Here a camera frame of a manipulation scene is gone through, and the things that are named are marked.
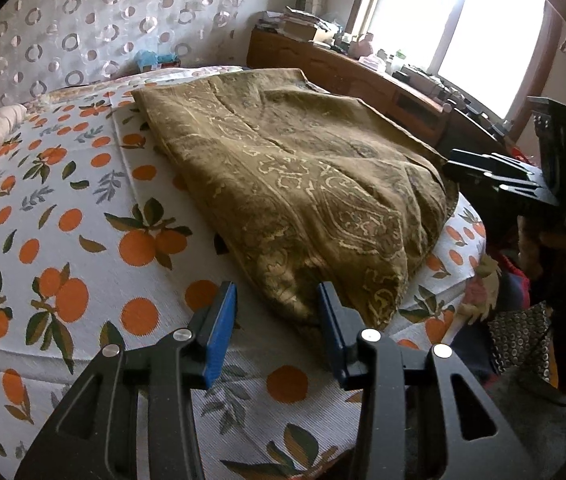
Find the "right hand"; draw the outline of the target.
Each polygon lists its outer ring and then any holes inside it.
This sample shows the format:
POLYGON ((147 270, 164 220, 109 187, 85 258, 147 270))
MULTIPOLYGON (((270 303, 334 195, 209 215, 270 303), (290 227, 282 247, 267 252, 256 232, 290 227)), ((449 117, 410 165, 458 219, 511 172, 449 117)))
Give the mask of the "right hand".
POLYGON ((518 217, 518 263, 530 280, 566 274, 566 235, 542 232, 518 217))

